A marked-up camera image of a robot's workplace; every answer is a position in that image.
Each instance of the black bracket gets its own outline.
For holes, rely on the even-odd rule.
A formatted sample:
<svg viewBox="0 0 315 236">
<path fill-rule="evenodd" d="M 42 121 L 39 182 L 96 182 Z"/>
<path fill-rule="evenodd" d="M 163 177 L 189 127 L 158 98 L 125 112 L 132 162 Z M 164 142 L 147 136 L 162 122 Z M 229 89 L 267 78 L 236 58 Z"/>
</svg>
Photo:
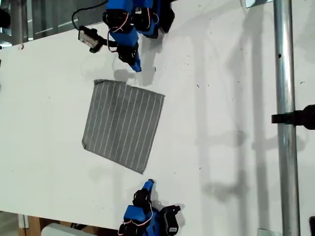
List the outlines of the black bracket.
<svg viewBox="0 0 315 236">
<path fill-rule="evenodd" d="M 271 120 L 273 124 L 303 125 L 309 130 L 315 130 L 315 105 L 309 105 L 302 111 L 272 115 Z"/>
</svg>

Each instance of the white table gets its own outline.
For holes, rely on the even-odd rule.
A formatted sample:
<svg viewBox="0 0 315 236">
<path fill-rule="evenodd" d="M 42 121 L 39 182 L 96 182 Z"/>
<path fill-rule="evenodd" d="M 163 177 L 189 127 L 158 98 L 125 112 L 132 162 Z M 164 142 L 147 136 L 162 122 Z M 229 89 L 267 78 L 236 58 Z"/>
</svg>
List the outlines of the white table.
<svg viewBox="0 0 315 236">
<path fill-rule="evenodd" d="M 69 31 L 0 50 L 0 210 L 118 228 L 134 192 L 181 204 L 179 235 L 280 232 L 272 4 L 181 0 L 161 46 L 141 48 L 143 72 L 90 54 Z M 312 1 L 294 1 L 297 109 L 314 104 Z M 104 24 L 95 26 L 106 36 Z M 140 175 L 82 148 L 95 79 L 165 94 Z M 298 128 L 302 235 L 315 214 L 315 133 Z"/>
</svg>

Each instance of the black clamp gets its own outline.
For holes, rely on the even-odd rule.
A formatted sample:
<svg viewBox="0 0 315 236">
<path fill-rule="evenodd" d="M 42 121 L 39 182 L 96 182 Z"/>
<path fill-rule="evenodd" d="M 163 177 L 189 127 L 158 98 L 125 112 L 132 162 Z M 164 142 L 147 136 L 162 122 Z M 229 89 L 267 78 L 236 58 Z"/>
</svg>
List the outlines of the black clamp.
<svg viewBox="0 0 315 236">
<path fill-rule="evenodd" d="M 106 40 L 97 34 L 97 29 L 89 29 L 85 26 L 79 27 L 79 36 L 78 39 L 84 44 L 90 47 L 91 53 L 97 53 L 101 47 L 117 47 L 118 43 L 111 40 Z"/>
<path fill-rule="evenodd" d="M 179 230 L 176 220 L 176 214 L 181 210 L 180 206 L 166 206 L 160 212 L 161 221 L 161 235 L 174 236 Z"/>
<path fill-rule="evenodd" d="M 136 55 L 138 53 L 139 44 L 136 43 L 134 47 L 118 45 L 117 52 L 118 58 L 125 63 L 128 63 L 130 66 L 136 64 Z"/>
<path fill-rule="evenodd" d="M 122 224 L 119 227 L 118 235 L 124 236 L 141 236 L 143 235 L 143 230 L 136 226 L 135 224 Z"/>
<path fill-rule="evenodd" d="M 133 200 L 132 203 L 135 207 L 141 207 L 145 214 L 151 211 L 150 209 L 150 204 L 151 202 L 151 193 L 145 189 L 142 188 L 138 190 L 134 195 L 133 195 Z"/>
<path fill-rule="evenodd" d="M 309 105 L 302 111 L 272 115 L 271 120 L 273 124 L 303 125 L 309 130 L 315 130 L 315 105 Z"/>
</svg>

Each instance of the black cable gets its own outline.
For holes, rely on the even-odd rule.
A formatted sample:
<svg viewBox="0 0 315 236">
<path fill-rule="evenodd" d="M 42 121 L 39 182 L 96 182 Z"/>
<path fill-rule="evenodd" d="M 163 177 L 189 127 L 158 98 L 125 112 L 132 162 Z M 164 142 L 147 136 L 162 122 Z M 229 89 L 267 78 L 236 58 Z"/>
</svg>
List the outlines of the black cable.
<svg viewBox="0 0 315 236">
<path fill-rule="evenodd" d="M 81 9 L 79 9 L 79 10 L 76 10 L 76 11 L 72 14 L 72 17 L 71 17 L 73 26 L 74 26 L 77 30 L 79 30 L 79 28 L 78 28 L 78 27 L 76 26 L 76 24 L 74 23 L 74 16 L 75 16 L 75 14 L 77 14 L 77 13 L 80 12 L 80 11 L 90 10 L 90 9 L 94 9 L 94 8 L 99 7 L 99 6 L 105 5 L 107 2 L 108 2 L 108 1 L 106 0 L 105 2 L 102 2 L 102 3 L 98 4 L 98 5 L 90 6 L 90 7 L 87 7 L 87 8 L 81 8 Z"/>
</svg>

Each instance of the striped cloth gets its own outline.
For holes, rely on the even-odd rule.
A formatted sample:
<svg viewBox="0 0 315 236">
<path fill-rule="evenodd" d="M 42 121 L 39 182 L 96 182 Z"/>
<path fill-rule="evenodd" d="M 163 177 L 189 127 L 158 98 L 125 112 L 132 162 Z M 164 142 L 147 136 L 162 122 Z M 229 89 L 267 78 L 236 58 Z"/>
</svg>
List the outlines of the striped cloth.
<svg viewBox="0 0 315 236">
<path fill-rule="evenodd" d="M 123 82 L 95 80 L 84 149 L 143 173 L 164 95 Z"/>
</svg>

